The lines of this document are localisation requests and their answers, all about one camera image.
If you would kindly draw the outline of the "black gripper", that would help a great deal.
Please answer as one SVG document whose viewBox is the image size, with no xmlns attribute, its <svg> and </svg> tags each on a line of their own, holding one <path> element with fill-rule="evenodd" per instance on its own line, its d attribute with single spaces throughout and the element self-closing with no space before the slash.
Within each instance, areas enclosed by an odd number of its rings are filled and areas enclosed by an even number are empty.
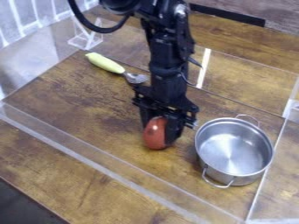
<svg viewBox="0 0 299 224">
<path fill-rule="evenodd" d="M 181 136 L 183 127 L 196 126 L 199 107 L 188 100 L 188 69 L 179 69 L 172 75 L 151 75 L 151 86 L 135 86 L 132 103 L 140 109 L 143 128 L 156 116 L 165 116 L 164 142 L 171 146 Z"/>
</svg>

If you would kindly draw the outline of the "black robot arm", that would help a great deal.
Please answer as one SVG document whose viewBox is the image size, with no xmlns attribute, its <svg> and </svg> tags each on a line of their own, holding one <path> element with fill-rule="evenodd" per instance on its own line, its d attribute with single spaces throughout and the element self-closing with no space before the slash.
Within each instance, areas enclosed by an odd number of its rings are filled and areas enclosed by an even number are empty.
<svg viewBox="0 0 299 224">
<path fill-rule="evenodd" d="M 188 64 L 194 40 L 183 0 L 99 0 L 115 14 L 140 18 L 151 60 L 151 85 L 136 86 L 133 104 L 140 109 L 144 145 L 171 146 L 185 126 L 196 122 L 199 107 L 187 99 Z"/>
</svg>

